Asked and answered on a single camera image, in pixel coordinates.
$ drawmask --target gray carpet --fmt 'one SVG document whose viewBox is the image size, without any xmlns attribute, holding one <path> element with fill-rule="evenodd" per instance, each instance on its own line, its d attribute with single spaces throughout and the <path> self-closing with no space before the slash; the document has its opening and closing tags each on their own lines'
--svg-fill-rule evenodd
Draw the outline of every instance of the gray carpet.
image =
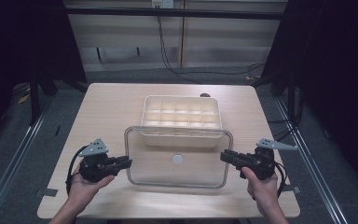
<svg viewBox="0 0 358 224">
<path fill-rule="evenodd" d="M 179 71 L 214 71 L 238 73 L 244 67 L 231 68 L 189 68 Z M 252 77 L 261 70 L 252 71 Z M 223 74 L 182 74 L 202 84 L 246 85 L 249 79 L 242 75 Z M 132 70 L 125 72 L 95 72 L 88 74 L 92 82 L 136 82 L 136 83 L 192 83 L 179 78 L 167 69 Z M 58 83 L 59 92 L 52 100 L 44 122 L 37 134 L 26 158 L 17 173 L 14 182 L 0 208 L 0 223 L 47 223 L 37 217 L 37 207 L 41 197 L 35 195 L 39 189 L 45 189 L 62 147 L 71 130 L 84 93 Z M 275 99 L 270 94 L 270 86 L 256 89 L 267 120 L 282 119 Z M 3 119 L 0 132 L 0 176 L 6 170 L 10 157 L 25 135 L 30 120 L 29 101 L 18 105 L 16 100 Z M 282 136 L 286 127 L 283 122 L 271 122 L 270 128 L 276 138 Z M 339 152 L 337 144 L 324 136 L 323 125 L 315 118 L 305 102 L 299 130 L 308 144 L 313 158 L 317 161 L 326 182 L 336 196 L 349 223 L 358 223 L 358 174 L 346 163 Z M 282 142 L 293 144 L 290 135 Z M 299 217 L 291 218 L 291 223 L 334 223 L 328 213 L 324 201 L 313 184 L 310 174 L 298 152 L 281 152 L 283 162 L 289 174 L 292 187 L 300 187 L 296 195 L 300 205 Z M 78 223 L 104 223 L 103 220 L 78 220 Z M 263 218 L 242 218 L 241 223 L 267 223 Z"/>
</svg>

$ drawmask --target hand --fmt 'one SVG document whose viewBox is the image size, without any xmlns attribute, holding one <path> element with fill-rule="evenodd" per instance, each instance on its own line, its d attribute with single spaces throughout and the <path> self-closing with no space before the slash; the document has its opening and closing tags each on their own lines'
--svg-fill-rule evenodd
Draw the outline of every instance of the hand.
<svg viewBox="0 0 358 224">
<path fill-rule="evenodd" d="M 98 183 L 92 183 L 85 180 L 83 176 L 78 173 L 78 170 L 79 165 L 73 172 L 73 174 L 76 175 L 72 178 L 72 186 L 68 199 L 50 223 L 72 223 L 76 216 L 84 211 L 95 194 L 115 179 L 113 175 L 109 175 Z"/>
<path fill-rule="evenodd" d="M 259 180 L 248 167 L 242 167 L 241 171 L 249 181 L 248 193 L 255 199 L 258 211 L 268 222 L 289 223 L 278 203 L 278 177 L 274 174 L 271 178 Z"/>
</svg>

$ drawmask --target clear plastic container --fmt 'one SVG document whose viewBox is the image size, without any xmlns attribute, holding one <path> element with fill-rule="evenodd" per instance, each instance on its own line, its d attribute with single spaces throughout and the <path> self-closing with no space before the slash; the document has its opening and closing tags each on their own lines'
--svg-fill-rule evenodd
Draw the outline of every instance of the clear plastic container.
<svg viewBox="0 0 358 224">
<path fill-rule="evenodd" d="M 211 139 L 213 145 L 203 143 Z M 132 184 L 205 189 L 226 184 L 228 165 L 220 161 L 220 153 L 233 148 L 228 131 L 137 126 L 127 129 L 125 141 L 132 159 L 127 171 Z"/>
</svg>

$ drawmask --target wooden table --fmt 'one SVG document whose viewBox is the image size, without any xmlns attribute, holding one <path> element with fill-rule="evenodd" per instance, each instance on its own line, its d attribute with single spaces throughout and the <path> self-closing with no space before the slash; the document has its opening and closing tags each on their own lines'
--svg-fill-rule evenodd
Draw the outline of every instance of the wooden table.
<svg viewBox="0 0 358 224">
<path fill-rule="evenodd" d="M 37 214 L 52 218 L 67 195 L 65 179 L 71 159 L 83 146 L 101 137 L 110 148 L 109 157 L 125 155 L 124 132 L 139 126 L 148 95 L 200 96 L 209 93 L 219 103 L 223 129 L 234 136 L 234 150 L 254 153 L 262 137 L 272 139 L 255 89 L 245 86 L 114 84 L 96 83 L 79 109 L 62 154 L 48 184 L 55 197 L 45 196 Z M 275 160 L 282 162 L 278 152 Z M 221 189 L 181 189 L 136 186 L 121 171 L 101 189 L 80 217 L 93 218 L 232 218 L 260 217 L 255 201 L 246 191 L 247 180 L 229 166 L 227 183 Z M 287 217 L 299 215 L 292 191 L 283 192 L 280 204 Z"/>
</svg>

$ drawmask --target transparent storage bin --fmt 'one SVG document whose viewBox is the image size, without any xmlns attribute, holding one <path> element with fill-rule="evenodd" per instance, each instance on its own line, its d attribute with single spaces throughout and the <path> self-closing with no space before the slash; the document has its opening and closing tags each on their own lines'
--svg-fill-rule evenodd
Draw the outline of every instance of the transparent storage bin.
<svg viewBox="0 0 358 224">
<path fill-rule="evenodd" d="M 145 133 L 165 137 L 164 144 L 148 144 Z M 189 136 L 198 141 L 213 138 L 216 143 L 184 147 Z M 136 126 L 126 130 L 125 147 L 132 159 L 127 175 L 134 185 L 219 189 L 226 184 L 228 169 L 220 153 L 232 150 L 233 139 L 225 130 Z"/>
<path fill-rule="evenodd" d="M 148 96 L 141 126 L 222 130 L 219 106 L 211 97 Z M 148 146 L 160 147 L 172 144 L 177 147 L 214 147 L 219 138 L 207 133 L 143 134 Z"/>
</svg>

